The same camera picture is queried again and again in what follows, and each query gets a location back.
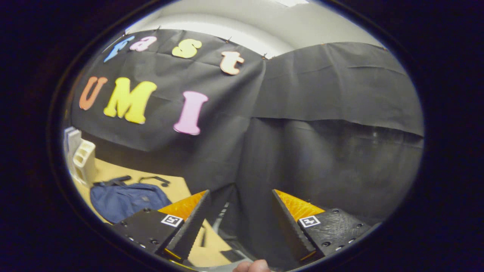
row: black fabric backdrop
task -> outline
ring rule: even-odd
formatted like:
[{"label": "black fabric backdrop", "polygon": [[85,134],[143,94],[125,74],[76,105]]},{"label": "black fabric backdrop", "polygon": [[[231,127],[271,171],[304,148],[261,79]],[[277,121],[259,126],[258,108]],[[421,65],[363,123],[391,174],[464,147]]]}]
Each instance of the black fabric backdrop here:
[{"label": "black fabric backdrop", "polygon": [[[78,79],[72,125],[96,144],[102,160],[184,177],[192,193],[212,190],[211,223],[230,202],[220,228],[236,236],[250,255],[283,269],[298,265],[273,217],[272,189],[374,224],[410,188],[422,155],[422,113],[411,80],[383,48],[315,45],[264,60],[240,45],[196,32],[132,35],[135,39],[106,63],[116,43],[100,52]],[[146,36],[157,41],[143,52],[129,50]],[[173,47],[188,38],[202,42],[198,53],[190,59],[172,56]],[[223,51],[237,51],[245,59],[238,75],[220,69]],[[108,82],[85,111],[78,101],[91,76]],[[131,89],[141,81],[158,87],[143,125],[103,114],[122,76],[131,80]],[[209,97],[200,113],[200,135],[172,128],[183,91]]]}]

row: foam letter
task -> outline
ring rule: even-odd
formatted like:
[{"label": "foam letter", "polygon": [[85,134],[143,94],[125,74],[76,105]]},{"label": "foam letter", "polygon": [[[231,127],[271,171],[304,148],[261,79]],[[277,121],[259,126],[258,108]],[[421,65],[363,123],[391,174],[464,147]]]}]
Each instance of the foam letter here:
[{"label": "foam letter", "polygon": [[185,91],[183,96],[185,97],[185,104],[183,104],[182,114],[173,129],[180,133],[198,135],[200,134],[200,128],[197,126],[198,117],[203,103],[207,102],[209,98],[196,91]]},{"label": "foam letter", "polygon": [[116,87],[104,109],[104,114],[115,117],[117,113],[119,118],[125,117],[129,122],[144,124],[146,103],[156,88],[153,82],[143,81],[130,92],[130,80],[120,77],[116,79]]},{"label": "foam letter", "polygon": [[113,57],[115,57],[118,52],[123,49],[127,44],[128,42],[132,41],[135,37],[134,36],[131,36],[129,38],[127,38],[126,40],[118,43],[117,45],[114,46],[113,50],[111,51],[111,53],[109,53],[109,55],[104,59],[104,62],[112,59]]},{"label": "foam letter", "polygon": [[202,42],[194,39],[181,41],[177,47],[173,48],[171,54],[176,57],[189,59],[197,54],[197,48],[202,47]]},{"label": "foam letter", "polygon": [[153,37],[153,36],[144,37],[141,40],[139,40],[139,42],[135,42],[133,45],[131,45],[129,49],[141,52],[148,49],[148,47],[154,42],[156,42],[156,37]]},{"label": "foam letter", "polygon": [[239,69],[235,68],[235,64],[238,62],[243,63],[244,59],[240,57],[239,52],[222,52],[224,58],[220,62],[220,68],[222,71],[229,75],[236,75],[240,72]]},{"label": "foam letter", "polygon": [[[97,82],[96,87],[94,87],[94,90],[92,91],[92,94],[89,96],[88,99],[88,93],[95,82]],[[88,110],[90,107],[92,107],[92,104],[94,104],[94,101],[96,100],[99,91],[106,82],[107,78],[105,77],[100,77],[99,79],[97,79],[97,77],[91,76],[86,87],[82,91],[81,98],[79,99],[79,107],[81,107],[81,109],[83,110]]]}]

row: blue backpack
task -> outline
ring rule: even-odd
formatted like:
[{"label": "blue backpack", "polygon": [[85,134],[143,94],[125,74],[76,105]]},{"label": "blue backpack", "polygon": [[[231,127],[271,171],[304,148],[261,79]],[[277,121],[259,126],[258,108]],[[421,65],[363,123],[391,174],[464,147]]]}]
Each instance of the blue backpack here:
[{"label": "blue backpack", "polygon": [[124,176],[93,184],[91,203],[107,221],[116,224],[144,208],[159,210],[171,204],[158,186],[144,183],[126,185],[124,181],[130,179],[130,176]]}]

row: fisheye lens view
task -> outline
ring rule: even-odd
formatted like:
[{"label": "fisheye lens view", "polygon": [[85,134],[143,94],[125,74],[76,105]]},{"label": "fisheye lens view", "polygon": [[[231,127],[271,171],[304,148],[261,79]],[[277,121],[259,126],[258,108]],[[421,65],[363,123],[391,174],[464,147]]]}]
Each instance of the fisheye lens view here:
[{"label": "fisheye lens view", "polygon": [[86,53],[65,166],[99,221],[180,269],[296,271],[401,205],[424,146],[391,48],[311,0],[179,0]]}]

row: white ceiling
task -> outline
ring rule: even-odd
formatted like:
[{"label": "white ceiling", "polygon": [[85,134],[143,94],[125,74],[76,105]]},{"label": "white ceiling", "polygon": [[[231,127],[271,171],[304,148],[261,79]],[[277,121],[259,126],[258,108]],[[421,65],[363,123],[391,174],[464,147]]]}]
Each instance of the white ceiling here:
[{"label": "white ceiling", "polygon": [[231,41],[260,55],[267,53],[268,58],[321,43],[383,46],[357,25],[314,1],[288,7],[275,0],[178,0],[130,26],[127,32],[158,27],[231,37]]}]

